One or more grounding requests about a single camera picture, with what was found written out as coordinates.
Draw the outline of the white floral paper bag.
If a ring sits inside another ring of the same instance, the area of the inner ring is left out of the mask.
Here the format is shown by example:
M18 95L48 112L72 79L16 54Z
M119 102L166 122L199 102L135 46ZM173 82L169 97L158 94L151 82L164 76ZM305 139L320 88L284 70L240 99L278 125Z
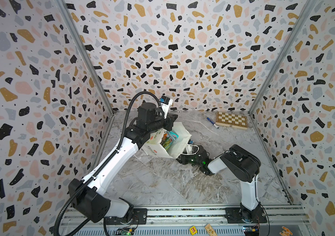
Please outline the white floral paper bag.
M175 122L171 131L160 129L151 134L142 146L149 156L177 159L181 155L196 154L198 146L189 144L192 135L181 122Z

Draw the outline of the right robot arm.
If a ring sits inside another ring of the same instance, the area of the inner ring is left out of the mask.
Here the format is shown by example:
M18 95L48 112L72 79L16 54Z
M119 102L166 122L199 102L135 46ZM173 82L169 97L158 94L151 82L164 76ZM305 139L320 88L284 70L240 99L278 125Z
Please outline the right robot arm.
M191 164L212 176L223 169L229 169L240 181L241 203L239 207L225 208L229 224L235 223L268 223L269 219L257 195L257 179L261 162L252 153L238 145L232 145L215 159L210 159L203 146L199 145L193 153L183 153L177 158L183 165Z

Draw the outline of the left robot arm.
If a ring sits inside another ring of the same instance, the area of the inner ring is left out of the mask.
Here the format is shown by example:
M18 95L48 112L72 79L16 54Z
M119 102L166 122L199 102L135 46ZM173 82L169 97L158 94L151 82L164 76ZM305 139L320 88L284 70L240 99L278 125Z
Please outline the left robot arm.
M81 180L73 179L69 184L70 205L88 220L97 223L106 217L124 218L130 221L133 205L125 200L105 198L109 184L124 164L151 138L151 134L165 129L171 131L175 114L169 114L172 100L163 97L161 105L143 103L138 107L138 116L127 125L123 138L102 162Z

